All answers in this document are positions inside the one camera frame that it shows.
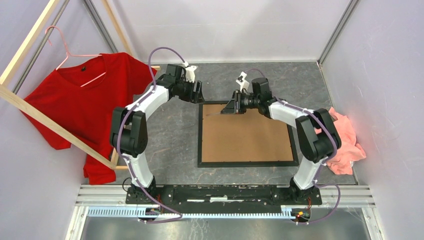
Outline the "black picture frame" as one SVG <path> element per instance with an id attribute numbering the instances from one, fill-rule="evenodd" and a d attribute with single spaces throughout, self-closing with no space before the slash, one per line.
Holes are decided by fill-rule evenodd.
<path id="1" fill-rule="evenodd" d="M 244 114 L 221 112 L 226 101 L 206 101 L 198 107 L 199 168 L 297 167 L 300 163 L 294 130 L 256 109 Z"/>

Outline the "yellow handled screwdriver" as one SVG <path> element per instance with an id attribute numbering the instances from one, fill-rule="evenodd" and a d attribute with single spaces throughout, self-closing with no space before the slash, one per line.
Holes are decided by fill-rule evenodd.
<path id="1" fill-rule="evenodd" d="M 219 116 L 219 115 L 221 115 L 221 112 L 208 113 L 205 116 L 209 117 L 209 116 Z"/>

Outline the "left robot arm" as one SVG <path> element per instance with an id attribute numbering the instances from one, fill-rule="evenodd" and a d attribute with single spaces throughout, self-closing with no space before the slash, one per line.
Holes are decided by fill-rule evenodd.
<path id="1" fill-rule="evenodd" d="M 148 145 L 147 121 L 150 116 L 173 97 L 199 104 L 204 101 L 202 83 L 196 80 L 196 65 L 168 64 L 166 72 L 155 79 L 152 86 L 138 100 L 112 112 L 110 144 L 125 160 L 131 182 L 140 188 L 138 197 L 145 204 L 153 203 L 157 190 L 146 159 Z"/>

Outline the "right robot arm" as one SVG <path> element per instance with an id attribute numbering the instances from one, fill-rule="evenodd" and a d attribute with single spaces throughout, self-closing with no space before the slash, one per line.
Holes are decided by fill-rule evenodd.
<path id="1" fill-rule="evenodd" d="M 274 96 L 265 77 L 255 78 L 248 83 L 245 76 L 240 75 L 236 82 L 239 89 L 233 92 L 221 114 L 241 115 L 248 109 L 257 109 L 261 115 L 296 129 L 303 158 L 297 173 L 290 180 L 288 196 L 293 203 L 302 204 L 317 187 L 322 166 L 337 154 L 342 145 L 329 111 L 324 108 L 302 108 Z"/>

